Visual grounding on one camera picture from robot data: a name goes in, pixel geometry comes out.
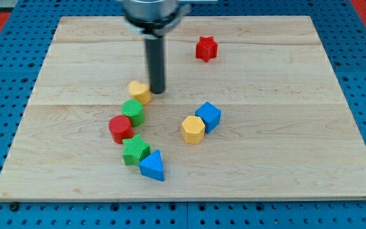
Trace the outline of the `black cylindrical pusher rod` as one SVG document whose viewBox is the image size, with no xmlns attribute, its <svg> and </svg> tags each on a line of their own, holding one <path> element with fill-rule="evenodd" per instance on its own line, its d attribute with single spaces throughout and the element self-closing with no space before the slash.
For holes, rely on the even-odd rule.
<svg viewBox="0 0 366 229">
<path fill-rule="evenodd" d="M 147 72 L 151 92 L 162 94 L 165 91 L 165 51 L 163 37 L 145 39 Z"/>
</svg>

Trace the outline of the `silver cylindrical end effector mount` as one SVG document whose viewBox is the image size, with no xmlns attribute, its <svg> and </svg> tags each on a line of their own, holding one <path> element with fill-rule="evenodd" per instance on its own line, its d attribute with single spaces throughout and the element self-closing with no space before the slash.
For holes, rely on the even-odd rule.
<svg viewBox="0 0 366 229">
<path fill-rule="evenodd" d="M 124 0 L 126 25 L 141 36 L 164 36 L 191 12 L 177 0 Z"/>
</svg>

